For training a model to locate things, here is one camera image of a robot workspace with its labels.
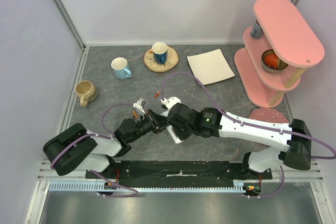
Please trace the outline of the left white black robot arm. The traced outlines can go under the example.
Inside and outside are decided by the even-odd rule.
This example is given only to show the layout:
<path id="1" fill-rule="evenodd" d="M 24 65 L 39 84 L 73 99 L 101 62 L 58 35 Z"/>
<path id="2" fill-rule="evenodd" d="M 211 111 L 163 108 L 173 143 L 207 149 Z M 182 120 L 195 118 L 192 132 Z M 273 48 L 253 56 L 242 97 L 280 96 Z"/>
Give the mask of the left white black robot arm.
<path id="1" fill-rule="evenodd" d="M 59 176 L 76 169 L 93 169 L 103 178 L 111 178 L 115 173 L 113 157 L 125 155 L 132 142 L 150 132 L 158 134 L 167 126 L 167 112 L 157 114 L 150 109 L 138 120 L 124 119 L 113 136 L 94 133 L 76 123 L 49 140 L 43 152 Z"/>

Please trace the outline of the white remote control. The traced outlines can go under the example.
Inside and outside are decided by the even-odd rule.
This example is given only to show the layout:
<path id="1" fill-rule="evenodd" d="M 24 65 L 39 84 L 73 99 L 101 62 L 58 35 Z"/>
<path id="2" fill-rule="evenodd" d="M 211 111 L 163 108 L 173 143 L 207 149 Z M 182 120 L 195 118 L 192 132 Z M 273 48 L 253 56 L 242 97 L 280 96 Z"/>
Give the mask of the white remote control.
<path id="1" fill-rule="evenodd" d="M 167 117 L 168 116 L 168 111 L 162 112 L 161 115 L 164 116 L 164 117 Z M 182 140 L 179 139 L 179 137 L 176 135 L 173 127 L 170 124 L 166 127 L 166 129 L 167 129 L 167 131 L 169 132 L 171 138 L 173 139 L 173 141 L 176 144 L 182 143 Z"/>

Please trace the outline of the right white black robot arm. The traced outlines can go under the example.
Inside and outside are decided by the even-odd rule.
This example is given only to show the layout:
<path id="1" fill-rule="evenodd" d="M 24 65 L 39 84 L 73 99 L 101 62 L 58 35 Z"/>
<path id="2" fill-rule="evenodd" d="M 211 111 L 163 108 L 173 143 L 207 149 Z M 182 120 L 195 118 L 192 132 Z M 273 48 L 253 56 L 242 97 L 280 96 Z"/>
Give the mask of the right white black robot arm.
<path id="1" fill-rule="evenodd" d="M 303 120 L 270 123 L 242 118 L 216 108 L 201 111 L 177 103 L 163 113 L 179 141 L 191 135 L 203 138 L 239 138 L 267 148 L 244 155 L 241 174 L 248 179 L 278 166 L 296 170 L 311 168 L 311 134 Z"/>

